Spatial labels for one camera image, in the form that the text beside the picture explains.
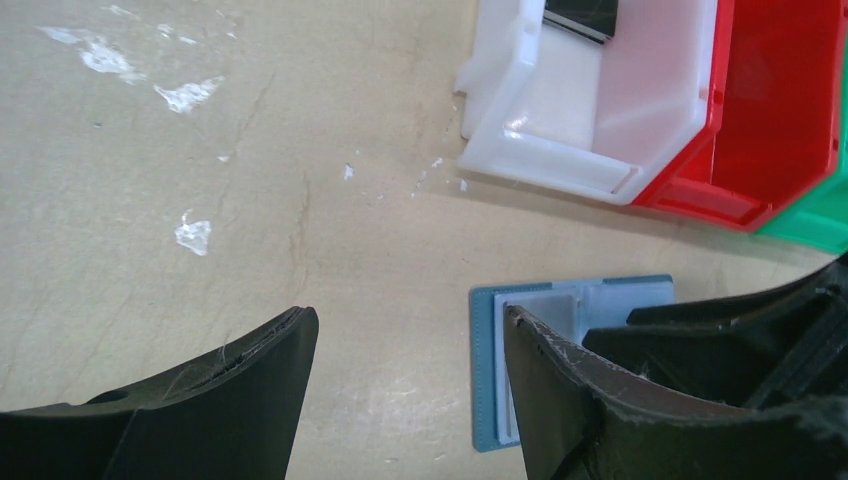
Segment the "plastic storage bin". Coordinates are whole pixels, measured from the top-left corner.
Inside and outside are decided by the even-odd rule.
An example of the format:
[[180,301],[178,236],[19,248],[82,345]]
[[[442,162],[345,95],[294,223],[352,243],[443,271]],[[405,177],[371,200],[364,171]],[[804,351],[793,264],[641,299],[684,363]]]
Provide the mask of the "plastic storage bin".
[[680,158],[634,202],[753,232],[836,169],[843,0],[736,0],[713,155]]
[[706,124],[717,0],[620,0],[601,46],[480,0],[460,167],[628,204]]
[[[724,116],[724,92],[727,85],[727,66],[730,63],[730,38],[733,31],[733,7],[735,0],[723,0],[718,4],[716,33],[713,41],[713,61],[710,72],[710,94],[707,102],[707,123],[656,179],[634,199],[634,205],[654,206],[664,200],[664,195],[680,183],[676,177],[688,178],[694,172],[696,178],[709,175],[715,152],[716,135],[721,130]],[[698,169],[707,171],[698,174]]]
[[833,253],[848,251],[848,54],[842,73],[842,148],[830,178],[786,209],[759,234],[792,240]]

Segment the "red plastic bin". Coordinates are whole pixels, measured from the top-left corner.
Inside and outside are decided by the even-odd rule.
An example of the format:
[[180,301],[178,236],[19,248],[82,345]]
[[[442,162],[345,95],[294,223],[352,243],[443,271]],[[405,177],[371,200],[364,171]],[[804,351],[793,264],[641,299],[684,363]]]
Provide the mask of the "red plastic bin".
[[846,16],[846,0],[720,2],[707,126],[633,204],[753,232],[832,174]]

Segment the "white plastic bin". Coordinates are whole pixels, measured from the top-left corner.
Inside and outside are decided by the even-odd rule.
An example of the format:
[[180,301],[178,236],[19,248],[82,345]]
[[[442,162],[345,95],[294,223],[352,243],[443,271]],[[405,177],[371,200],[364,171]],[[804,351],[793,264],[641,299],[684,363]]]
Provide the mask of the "white plastic bin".
[[480,0],[459,166],[618,205],[704,128],[717,0],[619,0],[598,45],[544,0]]

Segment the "white debris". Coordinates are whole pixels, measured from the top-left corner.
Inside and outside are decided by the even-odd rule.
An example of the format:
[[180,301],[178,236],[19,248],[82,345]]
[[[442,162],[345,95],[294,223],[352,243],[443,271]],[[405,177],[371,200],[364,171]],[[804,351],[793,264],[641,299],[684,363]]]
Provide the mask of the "white debris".
[[132,18],[134,20],[141,20],[141,17],[139,17],[138,15],[132,13],[129,10],[124,10],[123,8],[121,8],[117,5],[110,5],[108,7],[101,7],[101,8],[104,9],[104,10],[109,10],[110,12],[114,13],[115,15],[117,15],[119,17],[128,17],[128,18]]
[[70,28],[62,28],[62,27],[35,27],[45,35],[56,40],[57,42],[62,42],[65,45],[73,45],[75,43],[79,43],[82,41],[83,36],[93,36],[94,34],[88,30],[83,29],[70,29]]
[[183,214],[183,224],[174,230],[174,235],[177,237],[177,244],[202,257],[207,253],[206,245],[209,242],[209,234],[212,233],[212,225],[207,220],[187,224],[186,218],[190,213],[191,209],[188,209]]
[[205,102],[221,86],[224,77],[209,78],[201,83],[186,83],[175,90],[165,90],[159,85],[153,89],[168,102],[168,108],[177,113],[189,113],[192,109]]
[[135,85],[137,82],[147,78],[147,75],[137,72],[135,67],[127,61],[126,57],[103,35],[98,35],[84,28],[36,28],[53,40],[64,43],[65,45],[85,43],[86,48],[80,48],[78,51],[80,59],[85,66],[95,72],[117,74],[121,80],[130,85]]

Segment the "beige table surface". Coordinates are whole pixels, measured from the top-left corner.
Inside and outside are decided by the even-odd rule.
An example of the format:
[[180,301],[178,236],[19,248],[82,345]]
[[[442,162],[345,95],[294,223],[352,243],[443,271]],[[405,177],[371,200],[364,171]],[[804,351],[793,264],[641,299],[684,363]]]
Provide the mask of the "beige table surface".
[[[289,478],[523,478],[471,446],[472,286],[668,272],[692,300],[830,258],[459,171],[474,0],[114,1],[0,4],[0,409],[312,305]],[[155,89],[204,80],[191,112]],[[205,256],[176,242],[189,210]]]

